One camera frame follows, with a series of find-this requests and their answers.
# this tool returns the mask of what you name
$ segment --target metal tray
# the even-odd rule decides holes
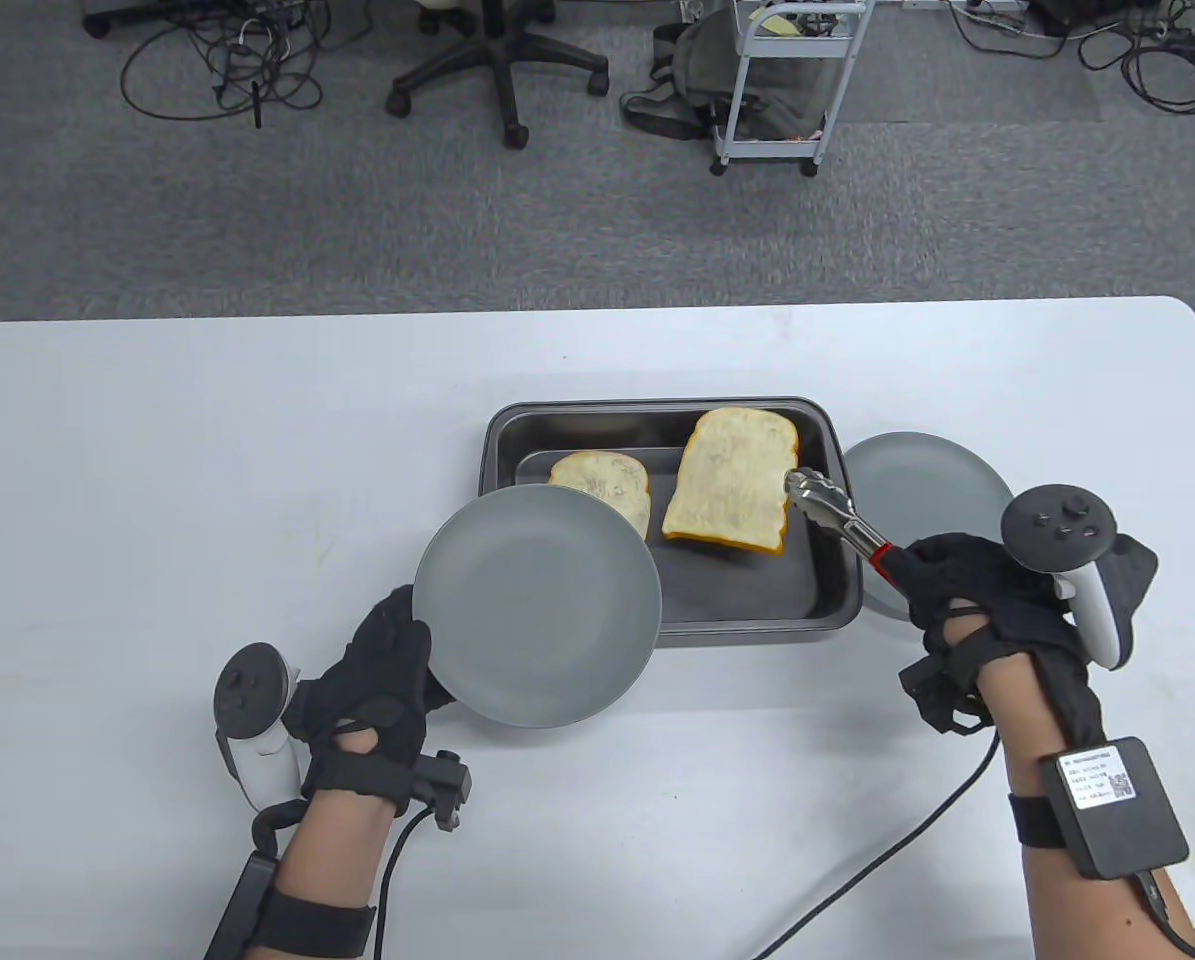
[[[847,625],[862,605],[858,558],[792,508],[779,557],[666,540],[660,533],[681,451],[699,415],[717,406],[756,406],[788,417],[801,438],[799,466],[847,484],[833,424],[807,399],[594,400],[517,403],[496,412],[486,430],[479,493],[547,483],[553,463],[577,451],[637,457],[651,475],[648,545],[664,588],[658,646],[776,643]]]

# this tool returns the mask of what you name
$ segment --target label sticker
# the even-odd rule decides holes
[[[1079,811],[1135,799],[1135,785],[1117,748],[1096,746],[1080,754],[1060,756],[1059,769],[1068,783],[1068,795]]]

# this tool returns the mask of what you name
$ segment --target tongs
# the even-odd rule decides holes
[[[885,550],[894,549],[894,544],[868,526],[856,512],[850,494],[833,479],[813,467],[797,467],[784,475],[784,493],[807,520],[845,540],[885,581],[890,580],[881,568],[881,558]]]

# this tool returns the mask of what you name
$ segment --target chair base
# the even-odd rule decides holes
[[[496,4],[496,0],[488,0],[488,6],[491,4]],[[521,126],[517,118],[513,65],[558,63],[578,67],[588,71],[590,96],[603,97],[609,92],[609,60],[605,56],[527,31],[527,24],[532,19],[551,23],[554,16],[556,7],[552,0],[517,0],[502,14],[494,8],[486,10],[482,31],[456,42],[451,49],[398,77],[392,82],[385,109],[388,114],[404,118],[410,115],[410,94],[425,82],[474,67],[489,67],[491,77],[495,78],[500,118],[504,123],[504,146],[511,149],[523,148],[531,132]],[[501,24],[496,24],[497,18],[501,19]],[[496,26],[502,26],[501,31],[496,31]]]

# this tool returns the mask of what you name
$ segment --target black bag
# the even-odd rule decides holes
[[[725,127],[739,73],[729,5],[694,23],[655,27],[655,86],[624,93],[630,124],[657,137],[703,140]],[[744,79],[737,140],[809,140],[821,132],[841,60],[753,59]]]

